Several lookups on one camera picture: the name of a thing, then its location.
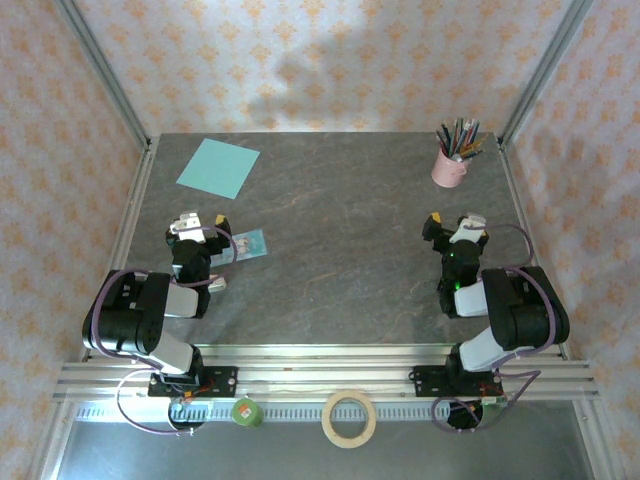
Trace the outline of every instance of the masking tape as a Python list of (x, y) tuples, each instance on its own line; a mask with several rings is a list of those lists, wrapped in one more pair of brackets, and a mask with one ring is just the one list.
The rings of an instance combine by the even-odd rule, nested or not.
[[(367, 420), (364, 425), (364, 429), (360, 435), (353, 438), (341, 437), (336, 433), (331, 425), (331, 412), (333, 408), (343, 400), (354, 400), (360, 403), (367, 412)], [(373, 436), (373, 432), (376, 430), (376, 410), (371, 403), (371, 400), (356, 390), (343, 390), (341, 392), (334, 393), (329, 397), (327, 403), (322, 410), (322, 429), (324, 434), (334, 445), (340, 448), (358, 448), (367, 443)]]

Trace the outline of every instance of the pencil cup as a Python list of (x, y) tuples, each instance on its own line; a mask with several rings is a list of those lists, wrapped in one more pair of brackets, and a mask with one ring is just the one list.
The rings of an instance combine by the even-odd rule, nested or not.
[(438, 158), (431, 171), (431, 178), (441, 187), (453, 188), (460, 185), (462, 177), (467, 173), (467, 167), (463, 163), (454, 162), (438, 149)]

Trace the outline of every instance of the patterned wallpaper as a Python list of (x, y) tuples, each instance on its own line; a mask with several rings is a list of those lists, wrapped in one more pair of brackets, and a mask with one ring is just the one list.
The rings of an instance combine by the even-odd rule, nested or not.
[(510, 151), (544, 266), (640, 478), (640, 14), (596, 0)]
[(569, 0), (79, 0), (145, 128), (500, 131)]
[(50, 0), (0, 9), (0, 464), (24, 478), (140, 156)]

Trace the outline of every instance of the teal square sheet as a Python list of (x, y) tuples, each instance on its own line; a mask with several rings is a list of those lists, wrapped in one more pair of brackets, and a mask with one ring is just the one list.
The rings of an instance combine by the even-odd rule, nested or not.
[(260, 152), (205, 139), (178, 178), (179, 185), (234, 199)]

